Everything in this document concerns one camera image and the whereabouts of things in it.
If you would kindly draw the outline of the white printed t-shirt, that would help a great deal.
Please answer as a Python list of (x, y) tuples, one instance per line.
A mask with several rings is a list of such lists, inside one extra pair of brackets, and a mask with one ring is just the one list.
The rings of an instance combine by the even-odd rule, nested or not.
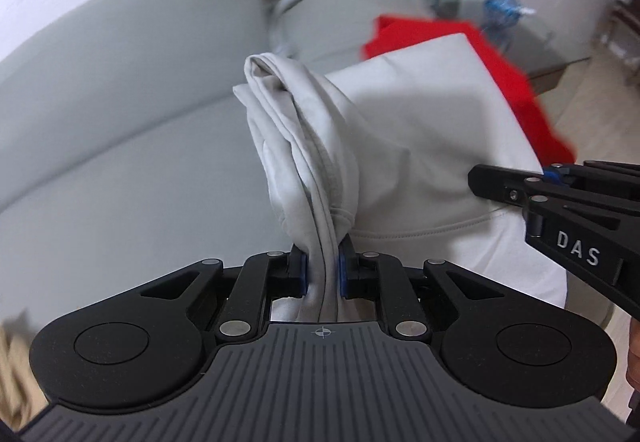
[(320, 74), (273, 53), (247, 58), (242, 102), (274, 213), (309, 259), (303, 298), (276, 321), (333, 323), (372, 315), (347, 299), (338, 246), (406, 266), (442, 259), (556, 306), (564, 271), (526, 245), (518, 209), (476, 197), (475, 165), (541, 172), (506, 98), (456, 33)]

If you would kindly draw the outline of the red folded garment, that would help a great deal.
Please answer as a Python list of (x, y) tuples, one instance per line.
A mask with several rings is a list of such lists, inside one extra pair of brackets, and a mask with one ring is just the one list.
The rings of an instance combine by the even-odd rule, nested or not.
[(457, 33), (468, 39), (483, 61), (521, 125), (539, 162), (545, 167), (555, 163), (565, 165), (575, 162), (575, 151), (553, 131), (524, 73), (504, 59), (484, 38), (480, 29), (469, 21), (381, 15), (374, 20), (372, 38), (360, 48), (360, 54), (362, 58), (370, 59)]

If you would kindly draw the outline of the glass side table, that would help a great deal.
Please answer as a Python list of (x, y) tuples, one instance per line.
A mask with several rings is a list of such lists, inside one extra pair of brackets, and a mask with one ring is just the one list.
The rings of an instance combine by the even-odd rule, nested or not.
[(586, 61), (590, 48), (549, 26), (520, 0), (425, 0), (439, 19), (474, 24), (506, 60), (532, 82), (560, 79), (566, 68)]

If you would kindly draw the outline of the blue plastic bottle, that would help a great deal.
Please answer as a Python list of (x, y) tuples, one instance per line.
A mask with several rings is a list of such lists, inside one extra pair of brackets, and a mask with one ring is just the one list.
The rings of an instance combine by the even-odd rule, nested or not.
[(520, 0), (484, 0), (483, 24), (487, 28), (510, 29), (527, 16), (536, 14), (536, 9), (524, 6)]

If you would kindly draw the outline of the grey sofa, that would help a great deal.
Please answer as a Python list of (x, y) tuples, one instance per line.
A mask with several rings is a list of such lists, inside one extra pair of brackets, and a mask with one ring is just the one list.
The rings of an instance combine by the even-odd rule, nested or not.
[(1, 317), (35, 328), (204, 258), (294, 245), (234, 88), (328, 73), (424, 0), (92, 0), (1, 65)]

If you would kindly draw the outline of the beige crumpled garment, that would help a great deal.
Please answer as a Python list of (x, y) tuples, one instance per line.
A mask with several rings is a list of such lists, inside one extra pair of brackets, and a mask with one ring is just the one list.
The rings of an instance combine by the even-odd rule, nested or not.
[(13, 431), (48, 405), (29, 363), (36, 332), (27, 311), (1, 321), (1, 420)]

